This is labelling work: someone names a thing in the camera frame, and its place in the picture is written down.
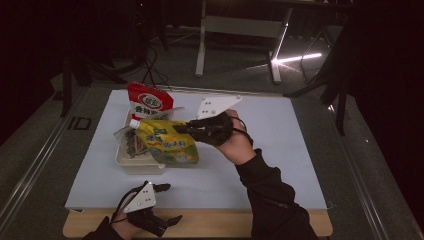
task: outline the person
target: person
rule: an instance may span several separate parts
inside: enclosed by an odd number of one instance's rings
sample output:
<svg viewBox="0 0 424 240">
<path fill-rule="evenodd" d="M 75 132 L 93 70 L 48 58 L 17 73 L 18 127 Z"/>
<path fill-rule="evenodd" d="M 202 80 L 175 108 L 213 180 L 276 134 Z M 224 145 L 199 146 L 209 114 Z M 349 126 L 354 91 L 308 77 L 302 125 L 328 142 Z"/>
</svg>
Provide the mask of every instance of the person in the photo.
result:
<svg viewBox="0 0 424 240">
<path fill-rule="evenodd" d="M 226 112 L 232 118 L 234 128 L 246 131 L 235 110 Z M 294 202 L 293 187 L 282 182 L 279 168 L 266 164 L 261 149 L 254 150 L 246 134 L 234 131 L 229 140 L 215 147 L 235 165 L 240 181 L 247 189 L 253 213 L 253 239 L 318 239 L 309 223 L 308 212 Z M 128 221 L 120 221 L 125 218 L 126 214 L 120 212 L 110 224 L 105 217 L 97 230 L 86 235 L 84 240 L 129 240 L 142 231 Z"/>
</svg>

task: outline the black sleeve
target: black sleeve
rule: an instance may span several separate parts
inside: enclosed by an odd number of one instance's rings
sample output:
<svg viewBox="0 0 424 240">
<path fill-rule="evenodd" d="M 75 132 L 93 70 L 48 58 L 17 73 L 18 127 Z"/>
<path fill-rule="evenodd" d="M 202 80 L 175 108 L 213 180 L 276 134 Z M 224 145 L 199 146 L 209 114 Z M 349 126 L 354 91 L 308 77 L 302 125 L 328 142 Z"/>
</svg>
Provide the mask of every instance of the black sleeve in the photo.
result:
<svg viewBox="0 0 424 240">
<path fill-rule="evenodd" d="M 110 226 L 109 218 L 105 217 L 96 231 L 87 234 L 83 240 L 123 240 L 123 238 Z"/>
<path fill-rule="evenodd" d="M 236 165 L 247 188 L 253 212 L 253 239 L 318 239 L 308 212 L 294 202 L 293 187 L 282 182 L 281 171 L 269 167 L 260 149 L 250 161 Z"/>
</svg>

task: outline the red snack bag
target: red snack bag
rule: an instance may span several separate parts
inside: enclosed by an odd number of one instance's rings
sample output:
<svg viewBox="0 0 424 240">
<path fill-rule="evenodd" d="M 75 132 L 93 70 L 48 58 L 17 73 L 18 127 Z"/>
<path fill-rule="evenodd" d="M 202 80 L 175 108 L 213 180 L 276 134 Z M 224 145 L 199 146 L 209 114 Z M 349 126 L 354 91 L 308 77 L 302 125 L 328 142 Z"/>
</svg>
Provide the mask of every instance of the red snack bag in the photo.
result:
<svg viewBox="0 0 424 240">
<path fill-rule="evenodd" d="M 132 119 L 141 120 L 173 107 L 174 99 L 164 90 L 138 82 L 128 83 L 127 90 Z"/>
</svg>

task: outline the yellow snack bag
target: yellow snack bag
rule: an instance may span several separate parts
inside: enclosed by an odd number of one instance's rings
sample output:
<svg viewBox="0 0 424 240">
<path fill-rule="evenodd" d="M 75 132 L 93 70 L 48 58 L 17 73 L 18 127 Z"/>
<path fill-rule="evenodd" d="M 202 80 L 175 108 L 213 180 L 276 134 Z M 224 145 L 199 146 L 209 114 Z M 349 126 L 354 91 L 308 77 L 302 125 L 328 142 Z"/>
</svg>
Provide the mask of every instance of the yellow snack bag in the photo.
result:
<svg viewBox="0 0 424 240">
<path fill-rule="evenodd" d="M 175 131 L 174 125 L 186 125 L 186 122 L 143 120 L 135 133 L 159 163 L 197 163 L 199 154 L 194 139 Z"/>
</svg>

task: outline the hand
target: hand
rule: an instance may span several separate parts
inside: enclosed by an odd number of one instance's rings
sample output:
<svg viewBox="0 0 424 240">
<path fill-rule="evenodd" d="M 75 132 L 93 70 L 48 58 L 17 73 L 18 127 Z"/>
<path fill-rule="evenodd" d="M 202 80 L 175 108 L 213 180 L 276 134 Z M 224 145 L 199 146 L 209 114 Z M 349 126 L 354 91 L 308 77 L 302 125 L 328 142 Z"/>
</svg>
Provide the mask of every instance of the hand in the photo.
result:
<svg viewBox="0 0 424 240">
<path fill-rule="evenodd" d="M 112 228 L 125 240 L 132 239 L 137 233 L 141 232 L 142 229 L 132 225 L 128 222 L 127 214 L 124 211 L 119 211 L 114 222 L 111 224 Z"/>
<path fill-rule="evenodd" d="M 237 112 L 232 109 L 228 109 L 225 112 L 230 117 L 239 118 Z M 246 128 L 241 124 L 239 120 L 232 118 L 232 121 L 234 128 L 246 131 Z M 233 134 L 231 135 L 230 139 L 228 139 L 221 146 L 216 146 L 216 148 L 221 151 L 224 156 L 235 165 L 241 165 L 256 156 L 256 153 L 253 150 L 249 139 L 244 134 L 236 131 L 233 131 Z"/>
</svg>

